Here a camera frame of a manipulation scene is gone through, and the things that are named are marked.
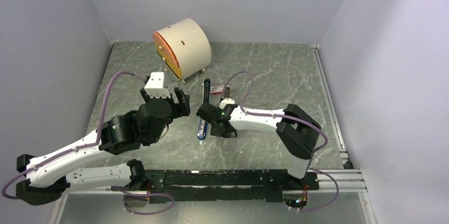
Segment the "staple box tray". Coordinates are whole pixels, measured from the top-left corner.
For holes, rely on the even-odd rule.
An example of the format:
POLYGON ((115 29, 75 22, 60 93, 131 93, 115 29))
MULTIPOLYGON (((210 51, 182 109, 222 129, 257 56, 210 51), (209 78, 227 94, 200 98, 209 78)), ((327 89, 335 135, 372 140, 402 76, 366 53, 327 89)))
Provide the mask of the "staple box tray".
POLYGON ((271 110, 272 108, 271 108, 269 105, 260 105, 260 106, 254 107, 254 109, 258 109, 258 110, 271 110))

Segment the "blue black stapler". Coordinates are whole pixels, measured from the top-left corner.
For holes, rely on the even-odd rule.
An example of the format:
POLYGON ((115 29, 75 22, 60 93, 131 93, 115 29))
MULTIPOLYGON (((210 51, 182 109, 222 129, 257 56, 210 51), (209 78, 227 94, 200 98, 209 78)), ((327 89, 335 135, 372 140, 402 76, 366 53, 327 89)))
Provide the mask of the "blue black stapler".
MULTIPOLYGON (((210 91, 211 91, 211 81, 209 78, 206 78, 203 82, 203 104, 206 104, 205 107, 207 107, 207 104, 209 103, 210 91)), ((197 138, 198 140, 204 140, 206 139, 208 129, 208 122, 206 120, 206 118, 208 117, 208 111, 207 109, 204 109, 203 105, 201 105, 196 115, 200 117, 200 124, 197 131, 197 138)))

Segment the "red staple box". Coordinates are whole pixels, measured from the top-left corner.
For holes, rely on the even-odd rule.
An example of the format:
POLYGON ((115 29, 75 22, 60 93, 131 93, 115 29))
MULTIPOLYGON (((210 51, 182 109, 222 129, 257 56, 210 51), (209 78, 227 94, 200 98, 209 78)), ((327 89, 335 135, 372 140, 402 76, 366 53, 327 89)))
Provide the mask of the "red staple box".
POLYGON ((220 86, 211 86, 210 94, 222 94, 226 88, 223 85, 220 86))

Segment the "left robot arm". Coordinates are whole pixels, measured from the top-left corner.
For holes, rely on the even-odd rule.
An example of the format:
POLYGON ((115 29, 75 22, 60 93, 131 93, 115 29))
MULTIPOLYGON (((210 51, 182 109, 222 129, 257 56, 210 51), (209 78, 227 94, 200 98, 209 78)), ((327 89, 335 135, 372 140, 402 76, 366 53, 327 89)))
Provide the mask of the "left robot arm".
POLYGON ((147 175, 139 160, 100 168, 86 165, 157 143, 173 120, 190 115, 190 96, 180 87, 174 92, 177 102, 172 95, 151 97, 142 90, 145 103, 137 110, 113 117, 99 130, 50 154, 19 156, 16 169, 25 179, 16 184, 15 197, 30 205, 43 205, 73 191, 95 187, 143 188, 147 175))

